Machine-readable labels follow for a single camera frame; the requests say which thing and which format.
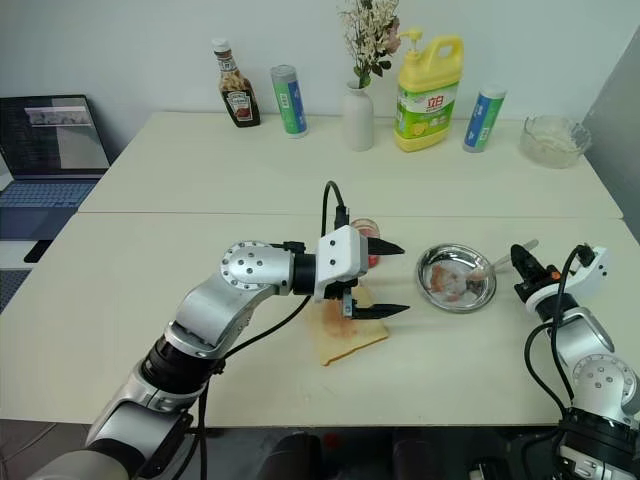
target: gray floor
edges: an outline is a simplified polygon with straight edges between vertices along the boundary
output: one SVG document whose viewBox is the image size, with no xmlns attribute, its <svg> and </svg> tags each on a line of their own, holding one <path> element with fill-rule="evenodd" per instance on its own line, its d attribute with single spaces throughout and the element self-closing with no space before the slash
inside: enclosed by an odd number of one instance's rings
<svg viewBox="0 0 640 480">
<path fill-rule="evenodd" d="M 38 422 L 0 421 L 0 449 L 6 462 L 8 478 L 23 480 L 52 458 L 82 446 L 86 426 L 59 424 L 35 445 L 11 458 L 26 442 L 50 424 Z M 304 429 L 324 439 L 327 434 L 337 438 L 337 448 L 325 445 L 327 478 L 340 480 L 389 480 L 390 439 L 392 429 Z M 228 429 L 208 441 L 209 476 L 217 480 L 247 480 L 254 478 L 271 448 L 284 436 L 300 429 Z M 425 434 L 436 445 L 447 479 L 466 479 L 468 467 L 479 457 L 504 457 L 509 461 L 514 480 L 524 479 L 519 461 L 523 441 L 517 430 L 496 431 L 489 428 L 430 428 Z M 532 438 L 529 431 L 527 438 Z M 162 480 L 171 478 L 188 448 L 185 442 Z M 548 444 L 533 449 L 531 463 L 536 479 L 551 472 Z M 196 480 L 199 463 L 196 458 L 182 477 Z"/>
</svg>

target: metal plate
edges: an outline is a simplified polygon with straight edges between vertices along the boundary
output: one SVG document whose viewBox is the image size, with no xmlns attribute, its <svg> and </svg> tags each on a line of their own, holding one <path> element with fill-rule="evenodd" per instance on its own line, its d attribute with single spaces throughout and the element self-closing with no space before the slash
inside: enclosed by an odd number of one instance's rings
<svg viewBox="0 0 640 480">
<path fill-rule="evenodd" d="M 429 302 L 454 313 L 473 312 L 496 292 L 491 262 L 464 245 L 442 244 L 424 252 L 416 266 L 416 280 Z"/>
</svg>

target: robotic arm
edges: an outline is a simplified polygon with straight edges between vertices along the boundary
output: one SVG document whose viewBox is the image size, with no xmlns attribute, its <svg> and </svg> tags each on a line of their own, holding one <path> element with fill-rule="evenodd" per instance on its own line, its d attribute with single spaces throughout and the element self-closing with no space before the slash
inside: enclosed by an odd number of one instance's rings
<svg viewBox="0 0 640 480">
<path fill-rule="evenodd" d="M 272 295 L 342 299 L 346 316 L 383 318 L 402 305 L 359 308 L 351 288 L 367 273 L 368 255 L 404 251 L 367 239 L 342 215 L 335 231 L 318 241 L 316 254 L 299 242 L 239 242 L 219 268 L 191 290 L 164 335 L 131 372 L 93 424 L 84 450 L 67 453 L 32 480 L 128 480 L 154 477 L 179 448 L 193 418 L 189 408 L 209 378 L 222 373 L 225 356 L 256 307 Z"/>
<path fill-rule="evenodd" d="M 527 311 L 549 321 L 558 300 L 560 272 L 544 268 L 520 245 L 511 248 L 514 267 L 523 279 L 515 286 Z M 638 377 L 615 355 L 611 338 L 595 316 L 578 305 L 606 279 L 607 249 L 580 248 L 561 298 L 562 321 L 556 336 L 562 368 L 575 397 L 559 424 L 553 452 L 563 476 L 576 479 L 635 479 L 630 473 L 636 450 L 640 411 Z"/>
</svg>

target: laptop keyboard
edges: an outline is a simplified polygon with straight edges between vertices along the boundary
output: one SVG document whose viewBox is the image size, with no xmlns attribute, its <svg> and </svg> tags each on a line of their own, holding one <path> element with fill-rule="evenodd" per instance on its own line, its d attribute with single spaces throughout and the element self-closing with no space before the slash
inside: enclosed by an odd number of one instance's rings
<svg viewBox="0 0 640 480">
<path fill-rule="evenodd" d="M 0 195 L 0 207 L 78 208 L 93 187 L 93 183 L 14 182 Z"/>
<path fill-rule="evenodd" d="M 0 270 L 0 313 L 31 270 Z"/>
</svg>

